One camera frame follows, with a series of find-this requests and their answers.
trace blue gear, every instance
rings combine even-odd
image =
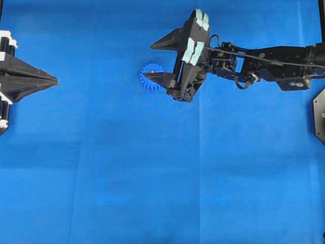
[[[152,91],[156,91],[159,90],[161,88],[160,85],[158,85],[157,83],[149,80],[148,78],[146,78],[143,74],[144,73],[158,73],[158,72],[164,72],[164,69],[162,66],[160,66],[157,63],[148,63],[145,67],[142,68],[142,70],[140,71],[140,81],[142,86],[146,89],[146,90],[152,90]]]

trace black pointed jaw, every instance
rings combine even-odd
[[[153,43],[150,48],[156,50],[178,50],[182,29],[175,29],[157,42]]]
[[[179,79],[174,73],[145,73],[144,76],[164,87],[174,100],[192,102],[207,73],[199,66],[184,64]]]
[[[5,60],[0,62],[0,68],[4,71],[0,76],[0,91],[13,103],[58,85],[58,79],[54,76],[9,54],[6,54]]]

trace robotic arm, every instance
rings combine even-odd
[[[3,0],[0,0],[0,19]],[[8,129],[9,110],[14,103],[58,85],[57,78],[15,57],[18,43],[7,30],[0,30],[0,135]]]
[[[245,49],[232,43],[220,45],[219,36],[209,37],[209,30],[208,15],[194,10],[182,28],[151,46],[152,49],[177,51],[174,72],[144,75],[181,102],[193,100],[207,73],[233,80],[239,89],[247,89],[264,79],[276,82],[283,91],[306,90],[312,79],[325,79],[325,43]],[[215,37],[218,45],[211,47]],[[239,57],[244,58],[240,73],[236,72]]]

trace black cable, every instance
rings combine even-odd
[[[235,80],[236,86],[237,86],[240,90],[246,90],[246,89],[249,88],[249,86],[251,85],[251,83],[246,82],[245,85],[242,86],[242,85],[239,83],[239,81],[238,81],[237,78],[235,78],[234,80]]]
[[[210,40],[209,40],[209,47],[211,47],[211,41],[213,38],[217,37],[217,44],[218,44],[218,47],[220,47],[220,37],[217,35],[217,34],[214,34],[210,37]]]
[[[236,55],[236,56],[250,57],[250,58],[253,58],[253,59],[258,59],[258,60],[261,60],[261,61],[270,62],[270,63],[278,64],[278,65],[292,65],[292,66],[300,66],[300,67],[315,67],[315,68],[325,69],[325,66],[321,66],[321,65],[307,65],[307,64],[287,63],[287,62],[281,62],[281,61],[271,60],[271,59],[267,59],[267,58],[256,57],[256,56],[249,55],[249,54],[224,51],[224,50],[221,50],[219,48],[211,48],[211,47],[204,47],[204,48],[210,49],[212,51],[219,51],[219,52],[228,53],[228,54],[232,54],[232,55]]]
[[[312,76],[311,79],[312,79],[312,80],[325,80],[325,75],[321,75],[321,76]]]

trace metal bracket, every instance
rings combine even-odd
[[[314,99],[315,135],[325,144],[325,89]]]

